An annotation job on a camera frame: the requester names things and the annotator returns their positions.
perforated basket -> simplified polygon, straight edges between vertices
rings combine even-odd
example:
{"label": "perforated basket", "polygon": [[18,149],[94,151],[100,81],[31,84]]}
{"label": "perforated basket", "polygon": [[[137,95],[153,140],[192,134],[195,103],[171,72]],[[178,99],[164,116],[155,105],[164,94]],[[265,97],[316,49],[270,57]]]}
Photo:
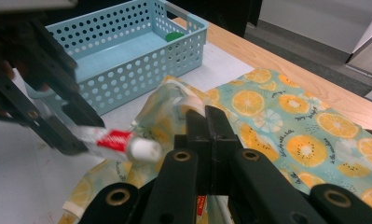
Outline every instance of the perforated basket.
{"label": "perforated basket", "polygon": [[[168,19],[186,21],[186,28]],[[163,0],[137,0],[47,27],[78,64],[82,97],[102,115],[153,90],[166,75],[179,77],[202,63],[208,23]],[[165,36],[184,34],[171,42]],[[67,122],[65,101],[55,92],[28,95],[41,99]]]}

floor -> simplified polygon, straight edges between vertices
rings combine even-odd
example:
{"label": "floor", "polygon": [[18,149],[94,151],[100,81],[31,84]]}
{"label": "floor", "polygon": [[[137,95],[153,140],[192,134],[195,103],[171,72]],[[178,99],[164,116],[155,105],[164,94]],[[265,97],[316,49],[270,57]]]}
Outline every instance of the floor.
{"label": "floor", "polygon": [[359,96],[372,91],[372,77],[346,66],[346,52],[264,21],[249,23],[244,38]]}

